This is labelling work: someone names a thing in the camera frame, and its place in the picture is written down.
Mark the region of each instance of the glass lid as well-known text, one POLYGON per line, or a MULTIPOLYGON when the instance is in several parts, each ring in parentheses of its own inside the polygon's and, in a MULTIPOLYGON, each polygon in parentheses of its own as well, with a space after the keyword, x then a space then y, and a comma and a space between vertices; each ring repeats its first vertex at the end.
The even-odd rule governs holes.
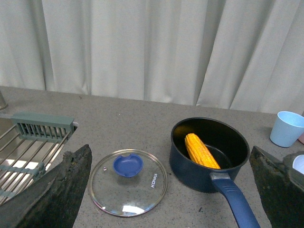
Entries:
POLYGON ((161 201, 167 186, 163 164, 152 154, 133 149, 116 151, 103 158, 88 183, 94 203, 120 217, 151 210, 161 201))

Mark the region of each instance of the speckled countertop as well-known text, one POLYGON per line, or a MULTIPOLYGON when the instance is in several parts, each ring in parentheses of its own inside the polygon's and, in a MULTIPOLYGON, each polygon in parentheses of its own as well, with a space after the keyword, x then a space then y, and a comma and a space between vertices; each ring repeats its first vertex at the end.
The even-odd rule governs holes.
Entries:
MULTIPOLYGON (((235 228, 237 224, 220 193, 201 193, 180 183, 171 171, 169 155, 173 126, 188 117, 209 117, 236 128, 254 145, 282 160, 289 153, 304 150, 299 141, 290 148, 271 143, 269 135, 275 114, 127 100, 109 97, 46 92, 0 86, 9 104, 0 116, 19 111, 66 115, 79 127, 63 151, 75 151, 84 144, 92 150, 92 170, 106 155, 121 149, 138 149, 155 155, 165 166, 169 183, 161 202, 151 211, 131 218, 115 217, 99 210, 86 190, 74 223, 75 228, 235 228)), ((62 160, 57 156, 53 166, 62 160)), ((263 210, 254 176, 247 162, 235 183, 243 191, 263 228, 271 227, 263 210)))

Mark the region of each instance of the faucet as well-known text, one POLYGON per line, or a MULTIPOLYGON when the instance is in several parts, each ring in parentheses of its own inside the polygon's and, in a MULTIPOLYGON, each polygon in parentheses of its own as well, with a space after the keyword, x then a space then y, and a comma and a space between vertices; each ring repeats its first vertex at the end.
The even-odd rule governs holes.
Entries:
POLYGON ((8 104, 5 102, 3 95, 0 91, 0 110, 5 109, 8 106, 8 104))

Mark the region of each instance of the navy blue saucepan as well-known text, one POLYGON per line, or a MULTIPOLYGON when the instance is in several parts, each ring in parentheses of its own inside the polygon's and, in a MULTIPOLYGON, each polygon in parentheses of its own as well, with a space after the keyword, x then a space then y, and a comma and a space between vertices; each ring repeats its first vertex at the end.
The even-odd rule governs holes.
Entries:
POLYGON ((194 117, 174 126, 171 142, 170 165, 183 184, 201 192, 220 192, 227 199, 240 228, 260 227, 243 193, 233 181, 250 155, 247 141, 237 130, 217 120, 194 117), (190 160, 185 146, 185 137, 189 133, 195 133, 206 144, 220 170, 190 160))

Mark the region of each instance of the yellow corn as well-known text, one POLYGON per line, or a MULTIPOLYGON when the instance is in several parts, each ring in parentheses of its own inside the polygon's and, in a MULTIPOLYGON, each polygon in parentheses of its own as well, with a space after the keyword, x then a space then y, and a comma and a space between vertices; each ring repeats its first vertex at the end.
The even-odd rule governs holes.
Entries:
POLYGON ((206 145, 196 134, 187 134, 185 144, 192 161, 209 168, 220 169, 220 166, 213 158, 206 145))

